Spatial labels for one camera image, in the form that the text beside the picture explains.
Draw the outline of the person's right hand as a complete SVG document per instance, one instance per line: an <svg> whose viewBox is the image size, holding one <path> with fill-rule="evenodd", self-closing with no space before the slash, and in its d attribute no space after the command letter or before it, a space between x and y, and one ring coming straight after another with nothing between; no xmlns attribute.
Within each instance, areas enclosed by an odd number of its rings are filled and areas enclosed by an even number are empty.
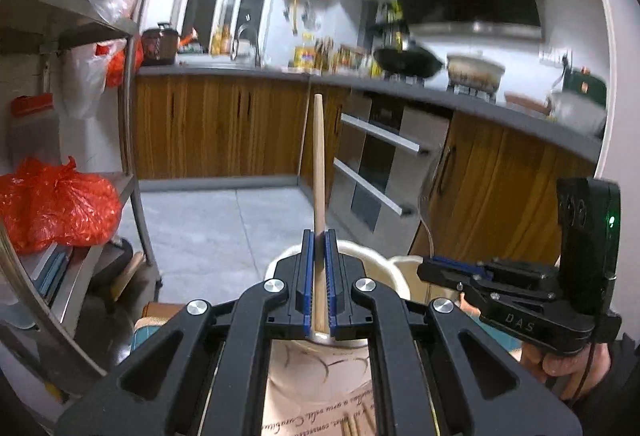
<svg viewBox="0 0 640 436"><path fill-rule="evenodd" d="M520 361L540 382L546 383L549 378L562 382L564 388L556 394L562 400L578 399L593 390L608 374L612 362L606 344L589 345L579 354L560 357L528 343L522 345Z"/></svg>

